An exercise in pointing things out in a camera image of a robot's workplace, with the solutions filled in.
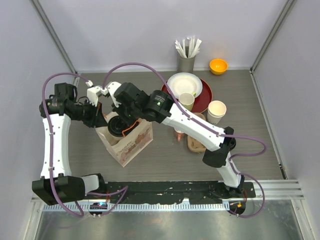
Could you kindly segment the black cup lid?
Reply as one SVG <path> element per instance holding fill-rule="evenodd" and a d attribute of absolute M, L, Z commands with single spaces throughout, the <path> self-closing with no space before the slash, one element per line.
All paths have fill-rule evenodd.
<path fill-rule="evenodd" d="M 123 137 L 123 131 L 129 126 L 117 115 L 113 116 L 108 122 L 108 131 L 114 137 Z"/>

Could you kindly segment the paper takeout bag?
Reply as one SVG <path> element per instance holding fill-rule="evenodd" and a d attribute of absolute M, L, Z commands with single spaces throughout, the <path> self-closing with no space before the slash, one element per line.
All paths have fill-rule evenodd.
<path fill-rule="evenodd" d="M 123 136 L 116 145 L 108 142 L 109 130 L 105 127 L 95 129 L 108 153 L 122 166 L 125 167 L 133 160 L 149 143 L 153 141 L 153 126 L 151 122 L 139 119 L 139 124 L 128 135 Z"/>

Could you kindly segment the stack of white paper cups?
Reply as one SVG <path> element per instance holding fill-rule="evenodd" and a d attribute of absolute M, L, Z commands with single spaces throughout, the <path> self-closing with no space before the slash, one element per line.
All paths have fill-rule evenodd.
<path fill-rule="evenodd" d="M 227 112 L 226 105 L 219 100 L 214 100 L 210 102 L 208 105 L 207 120 L 209 123 L 213 125 L 217 125 L 222 119 L 222 117 L 226 114 L 226 112 Z"/>

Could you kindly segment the black cup lids stack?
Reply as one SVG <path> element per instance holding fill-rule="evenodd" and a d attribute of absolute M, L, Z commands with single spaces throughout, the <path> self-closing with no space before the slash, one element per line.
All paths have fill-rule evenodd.
<path fill-rule="evenodd" d="M 230 138 L 228 143 L 229 151 L 232 151 L 236 147 L 237 141 L 235 138 Z"/>

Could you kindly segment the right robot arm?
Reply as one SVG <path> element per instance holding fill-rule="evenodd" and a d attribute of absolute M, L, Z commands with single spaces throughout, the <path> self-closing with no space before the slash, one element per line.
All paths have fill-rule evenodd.
<path fill-rule="evenodd" d="M 148 95 L 134 84 L 112 82 L 107 86 L 113 101 L 113 111 L 128 126 L 137 119 L 157 122 L 181 131 L 200 142 L 205 148 L 202 161 L 218 170 L 222 176 L 226 193 L 233 198 L 244 191 L 244 176 L 232 167 L 231 150 L 236 140 L 230 135 L 231 127 L 220 128 L 196 116 L 161 90 Z"/>

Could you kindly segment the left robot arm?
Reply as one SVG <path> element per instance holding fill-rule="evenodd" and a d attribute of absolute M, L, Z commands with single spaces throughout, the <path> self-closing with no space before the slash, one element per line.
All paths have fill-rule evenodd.
<path fill-rule="evenodd" d="M 88 100 L 77 103 L 77 87 L 69 83 L 57 83 L 39 110 L 45 130 L 45 150 L 40 179 L 32 182 L 32 191 L 47 205 L 80 201 L 89 193 L 100 200 L 107 186 L 100 173 L 83 177 L 72 175 L 69 164 L 69 129 L 72 121 L 81 121 L 89 128 L 107 126 L 101 104 L 91 105 Z"/>

